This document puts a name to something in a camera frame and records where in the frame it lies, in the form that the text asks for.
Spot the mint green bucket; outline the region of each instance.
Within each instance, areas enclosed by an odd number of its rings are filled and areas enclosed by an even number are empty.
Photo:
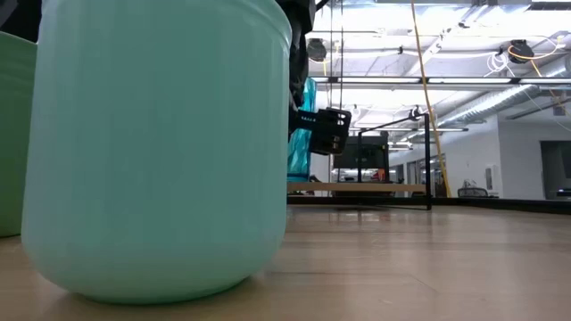
[[[274,0],[50,0],[22,238],[47,279],[151,304],[225,290],[286,225],[290,29]]]
[[[19,235],[36,44],[0,32],[0,237]]]

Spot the metal pole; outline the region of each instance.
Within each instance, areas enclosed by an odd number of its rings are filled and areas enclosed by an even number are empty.
[[[430,115],[425,114],[425,179],[426,179],[426,209],[432,209],[432,195],[430,183]]]
[[[363,137],[363,133],[359,132],[359,136],[357,137],[357,182],[358,183],[362,183],[362,176],[361,176],[361,152],[360,152],[360,148],[361,148],[361,139]]]

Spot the wire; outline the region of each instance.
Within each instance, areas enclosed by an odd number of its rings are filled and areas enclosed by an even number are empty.
[[[535,64],[534,61],[530,61],[532,63],[532,66],[534,66],[535,72],[537,72],[537,75],[540,78],[543,78],[542,73],[539,71],[539,68],[537,68],[537,65]],[[569,114],[567,113],[567,108],[561,103],[561,101],[559,100],[559,98],[557,98],[557,96],[555,95],[555,93],[553,93],[553,90],[550,89],[550,94],[551,97],[553,97],[553,100],[555,101],[555,103],[557,105],[559,105],[559,107],[561,107],[563,109],[563,112],[565,113],[566,116],[569,117]]]
[[[491,55],[490,57],[488,57],[488,60],[486,61],[486,64],[488,65],[488,69],[490,70],[490,72],[485,74],[484,78],[492,75],[494,72],[500,72],[504,70],[508,66],[508,63],[509,63],[508,57],[506,57],[503,54]]]
[[[341,79],[343,79],[343,66],[344,66],[344,54],[343,54],[343,50],[344,50],[344,30],[343,30],[343,2],[341,2]],[[341,81],[341,85],[339,87],[341,89],[341,92],[339,93],[339,110],[343,109],[343,81]]]
[[[509,71],[509,73],[511,74],[511,76],[512,76],[513,78],[515,78],[515,77],[516,77],[516,74],[514,73],[514,71],[513,71],[510,67],[507,67],[507,68],[508,68],[508,71]],[[541,72],[539,71],[539,69],[537,68],[537,66],[536,66],[535,64],[534,64],[534,68],[535,68],[535,71],[537,71],[537,73],[541,76],[542,74],[541,74]],[[535,105],[535,107],[537,107],[537,109],[539,109],[540,111],[544,111],[544,109],[543,109],[539,104],[537,104],[537,103],[535,102],[535,100],[532,98],[532,96],[530,96],[525,90],[524,90],[524,94],[525,94],[525,95],[527,96],[527,98],[529,98],[529,100]],[[562,106],[562,104],[559,102],[559,99],[555,98],[555,101],[556,101],[560,106]],[[556,119],[554,119],[553,121],[555,121],[555,122],[556,122],[558,125],[560,125],[563,129],[565,129],[566,131],[568,131],[568,132],[571,133],[571,128],[567,128],[565,125],[561,124],[561,123],[560,123],[558,120],[556,120]]]
[[[420,73],[422,74],[422,87],[424,88],[425,92],[425,99],[426,99],[426,107],[428,108],[428,113],[430,114],[430,122],[432,123],[432,128],[434,130],[434,136],[436,138],[436,150],[438,151],[438,160],[440,161],[440,168],[443,171],[444,177],[444,184],[446,185],[446,196],[451,198],[452,194],[450,192],[450,184],[448,184],[448,172],[446,171],[446,167],[444,166],[442,148],[440,146],[440,135],[438,135],[438,127],[436,126],[436,121],[434,119],[434,112],[432,106],[430,105],[430,98],[428,98],[428,86],[426,84],[426,73],[425,73],[425,64],[422,61],[422,49],[420,47],[420,36],[418,35],[418,25],[417,25],[417,12],[414,5],[414,0],[410,0],[410,7],[412,9],[412,22],[414,23],[414,32],[417,40],[417,51],[418,51],[418,60],[420,61]]]
[[[511,51],[511,49],[514,47],[513,45],[511,45],[511,46],[508,48],[508,53],[511,54],[511,55],[514,56],[514,57],[519,58],[519,59],[527,59],[527,60],[531,60],[531,61],[533,61],[533,60],[538,60],[538,59],[542,59],[542,58],[547,58],[547,57],[551,56],[552,54],[554,54],[554,53],[559,49],[559,37],[557,38],[557,44],[553,43],[553,41],[550,41],[550,42],[554,45],[554,46],[553,46],[553,51],[551,51],[550,53],[546,53],[546,54],[539,55],[539,56],[537,56],[537,57],[527,57],[527,56],[522,56],[522,55],[519,55],[519,54],[515,54],[515,53],[513,53],[513,52]]]

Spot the black stand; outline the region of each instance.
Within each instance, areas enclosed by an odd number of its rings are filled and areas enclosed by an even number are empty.
[[[432,209],[432,195],[431,195],[431,182],[430,182],[430,115],[427,113],[421,115],[425,119],[425,167],[426,167],[426,210]],[[363,133],[367,133],[369,131],[378,130],[382,128],[387,128],[392,125],[400,124],[405,121],[417,121],[418,117],[414,115],[410,115],[405,119],[399,119],[388,124],[380,125],[375,128],[363,128],[359,132],[359,138],[357,139],[357,151],[358,151],[358,159],[357,159],[357,182],[362,183],[362,155],[361,155],[361,144],[362,144],[362,137]],[[385,153],[385,164],[388,164],[388,152]],[[388,171],[385,172],[385,177],[388,177]]]

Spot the metal rod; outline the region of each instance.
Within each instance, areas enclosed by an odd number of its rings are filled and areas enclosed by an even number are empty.
[[[363,138],[363,132],[359,132],[359,136],[357,137],[357,182],[362,183],[362,176],[361,176],[361,140]]]
[[[559,102],[559,103],[568,103],[568,102],[570,102],[570,101],[571,101],[571,98],[567,98],[566,100],[564,100],[564,101],[562,101],[562,102]],[[553,108],[553,107],[555,107],[555,106],[557,106],[557,105],[559,105],[559,104],[558,104],[558,103],[548,103],[548,104],[545,105],[545,106],[540,106],[541,109],[539,109],[539,108],[531,108],[531,109],[528,109],[528,110],[525,110],[525,111],[518,112],[517,114],[510,115],[510,116],[506,117],[506,119],[507,119],[507,120],[520,119],[520,118],[523,118],[523,117],[525,117],[525,116],[529,116],[529,115],[531,115],[531,114],[535,114],[536,112],[546,111],[546,110],[548,110],[549,108]]]
[[[396,121],[393,121],[393,122],[390,122],[390,123],[387,123],[387,124],[384,124],[384,125],[379,125],[379,126],[374,127],[374,128],[362,128],[362,129],[360,130],[359,134],[362,135],[363,133],[367,133],[367,132],[369,132],[369,131],[373,131],[373,130],[377,130],[377,129],[381,129],[381,128],[386,128],[386,127],[389,127],[389,126],[392,126],[392,125],[396,125],[396,124],[399,124],[399,123],[402,123],[402,122],[405,122],[405,121],[408,121],[408,120],[416,120],[416,118],[415,118],[415,117],[407,117],[407,118],[405,118],[405,119],[399,119],[399,120],[396,120]]]
[[[432,209],[431,182],[430,182],[430,115],[425,114],[425,181],[426,181],[426,209]]]

